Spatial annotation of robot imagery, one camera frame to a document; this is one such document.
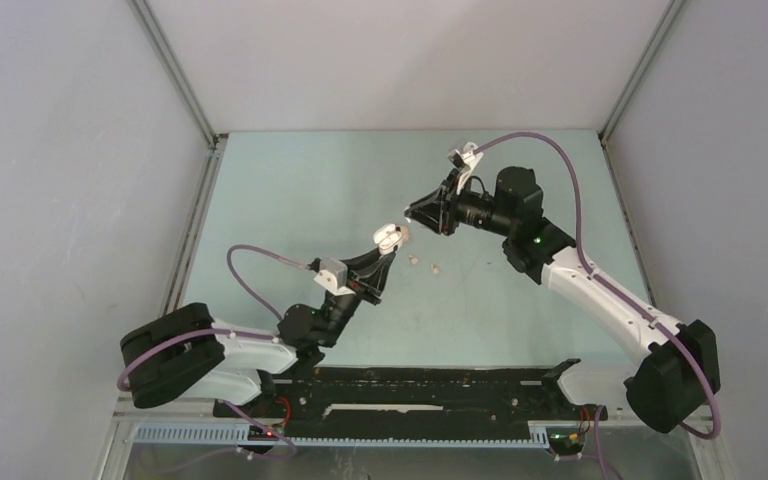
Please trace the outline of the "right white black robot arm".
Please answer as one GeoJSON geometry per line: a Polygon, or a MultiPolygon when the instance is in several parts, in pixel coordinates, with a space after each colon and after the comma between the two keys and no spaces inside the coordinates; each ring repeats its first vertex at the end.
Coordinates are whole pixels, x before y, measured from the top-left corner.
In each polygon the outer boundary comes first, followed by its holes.
{"type": "Polygon", "coordinates": [[[508,263],[598,320],[635,363],[624,379],[631,410],[651,429],[669,433],[721,387],[716,334],[701,320],[684,324],[615,284],[577,241],[544,214],[543,191],[531,169],[506,167],[494,193],[471,190],[458,170],[412,202],[407,219],[438,235],[461,225],[502,236],[508,263]]]}

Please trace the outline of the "white earbud charging case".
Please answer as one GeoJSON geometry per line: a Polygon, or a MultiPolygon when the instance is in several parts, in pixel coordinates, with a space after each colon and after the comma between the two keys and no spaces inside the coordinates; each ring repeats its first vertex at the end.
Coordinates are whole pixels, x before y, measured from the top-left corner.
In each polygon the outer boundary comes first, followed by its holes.
{"type": "Polygon", "coordinates": [[[394,253],[405,241],[405,233],[400,225],[385,224],[373,234],[373,242],[381,255],[394,253]]]}

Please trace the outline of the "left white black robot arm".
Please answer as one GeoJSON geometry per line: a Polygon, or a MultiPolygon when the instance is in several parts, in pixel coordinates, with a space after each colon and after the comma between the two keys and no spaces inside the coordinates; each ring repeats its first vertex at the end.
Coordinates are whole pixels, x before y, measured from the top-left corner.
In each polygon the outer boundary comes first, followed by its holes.
{"type": "Polygon", "coordinates": [[[274,333],[221,321],[202,302],[135,329],[120,341],[124,369],[117,388],[130,394],[138,409],[181,398],[216,399],[264,416],[276,403],[267,377],[311,372],[359,306],[380,303],[398,251],[374,248],[350,259],[294,262],[323,282],[323,302],[292,305],[276,316],[274,333]]]}

